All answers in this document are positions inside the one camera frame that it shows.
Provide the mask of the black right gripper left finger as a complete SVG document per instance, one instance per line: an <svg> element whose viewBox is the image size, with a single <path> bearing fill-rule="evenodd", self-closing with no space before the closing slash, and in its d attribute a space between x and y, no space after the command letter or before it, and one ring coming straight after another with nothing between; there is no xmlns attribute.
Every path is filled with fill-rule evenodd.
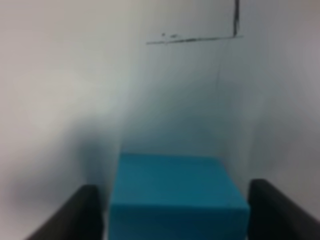
<svg viewBox="0 0 320 240"><path fill-rule="evenodd" d="M83 185L29 240L101 240L104 221L99 190Z"/></svg>

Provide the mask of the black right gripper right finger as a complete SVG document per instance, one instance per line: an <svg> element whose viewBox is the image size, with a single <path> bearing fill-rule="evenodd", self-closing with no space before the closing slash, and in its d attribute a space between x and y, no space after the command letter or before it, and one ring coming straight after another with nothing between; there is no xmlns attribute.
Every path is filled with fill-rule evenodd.
<svg viewBox="0 0 320 240"><path fill-rule="evenodd" d="M320 221L265 179L253 179L248 191L249 240L318 240Z"/></svg>

